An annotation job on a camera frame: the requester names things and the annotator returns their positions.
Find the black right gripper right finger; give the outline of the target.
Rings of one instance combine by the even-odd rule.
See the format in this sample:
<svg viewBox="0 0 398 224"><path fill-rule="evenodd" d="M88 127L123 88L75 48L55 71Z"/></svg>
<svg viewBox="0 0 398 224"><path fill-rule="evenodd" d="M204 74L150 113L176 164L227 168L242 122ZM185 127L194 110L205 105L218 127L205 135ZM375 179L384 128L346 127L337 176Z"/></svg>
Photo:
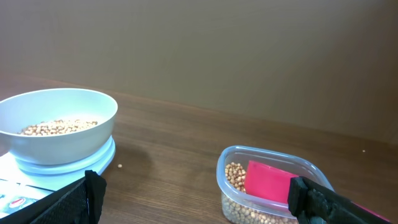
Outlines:
<svg viewBox="0 0 398 224"><path fill-rule="evenodd" d="M302 176L290 180L288 206L300 224L391 224L389 220Z"/></svg>

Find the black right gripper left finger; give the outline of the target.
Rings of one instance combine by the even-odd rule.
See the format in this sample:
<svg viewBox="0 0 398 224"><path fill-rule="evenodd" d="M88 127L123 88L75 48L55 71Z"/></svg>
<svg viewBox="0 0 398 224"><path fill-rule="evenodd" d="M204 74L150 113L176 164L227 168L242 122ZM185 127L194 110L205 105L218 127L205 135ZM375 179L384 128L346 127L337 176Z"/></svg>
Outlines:
<svg viewBox="0 0 398 224"><path fill-rule="evenodd" d="M1 219L1 224L98 224L106 180L92 170L64 188Z"/></svg>

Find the pink measuring scoop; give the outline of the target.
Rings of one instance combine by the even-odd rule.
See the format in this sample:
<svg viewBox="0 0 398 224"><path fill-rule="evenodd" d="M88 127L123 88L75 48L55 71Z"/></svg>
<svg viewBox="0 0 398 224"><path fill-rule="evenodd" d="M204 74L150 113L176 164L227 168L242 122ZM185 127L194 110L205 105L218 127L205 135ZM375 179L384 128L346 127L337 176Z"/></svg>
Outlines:
<svg viewBox="0 0 398 224"><path fill-rule="evenodd" d="M294 177L299 176L269 165L249 161L244 181L246 193L273 202L288 204L290 180Z"/></svg>

